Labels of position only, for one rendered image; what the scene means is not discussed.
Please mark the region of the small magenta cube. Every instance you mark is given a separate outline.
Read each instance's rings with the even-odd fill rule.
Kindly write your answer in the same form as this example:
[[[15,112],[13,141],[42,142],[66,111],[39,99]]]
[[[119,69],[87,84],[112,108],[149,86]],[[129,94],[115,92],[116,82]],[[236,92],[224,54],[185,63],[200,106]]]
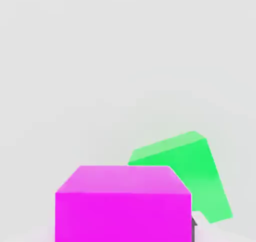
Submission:
[[[55,242],[192,242],[192,196],[168,166],[80,166],[55,194]]]

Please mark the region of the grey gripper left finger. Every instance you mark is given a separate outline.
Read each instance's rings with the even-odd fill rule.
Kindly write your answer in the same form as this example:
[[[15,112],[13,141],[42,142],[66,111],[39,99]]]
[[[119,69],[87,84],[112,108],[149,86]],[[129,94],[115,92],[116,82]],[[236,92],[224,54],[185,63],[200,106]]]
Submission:
[[[35,216],[29,233],[29,242],[55,242],[54,215]]]

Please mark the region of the small green cube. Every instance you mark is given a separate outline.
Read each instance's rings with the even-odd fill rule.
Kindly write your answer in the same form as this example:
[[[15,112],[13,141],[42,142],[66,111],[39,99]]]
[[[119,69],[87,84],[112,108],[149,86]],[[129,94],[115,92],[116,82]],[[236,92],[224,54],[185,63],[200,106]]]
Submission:
[[[232,218],[207,139],[190,131],[133,150],[132,166],[169,166],[191,192],[192,210],[201,212],[210,223]]]

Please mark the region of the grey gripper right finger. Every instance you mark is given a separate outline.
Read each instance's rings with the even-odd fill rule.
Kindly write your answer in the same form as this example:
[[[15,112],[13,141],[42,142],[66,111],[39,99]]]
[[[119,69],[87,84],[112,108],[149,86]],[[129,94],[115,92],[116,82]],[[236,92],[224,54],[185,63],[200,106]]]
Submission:
[[[192,211],[195,221],[193,242],[227,242],[223,233],[212,226],[200,211]]]

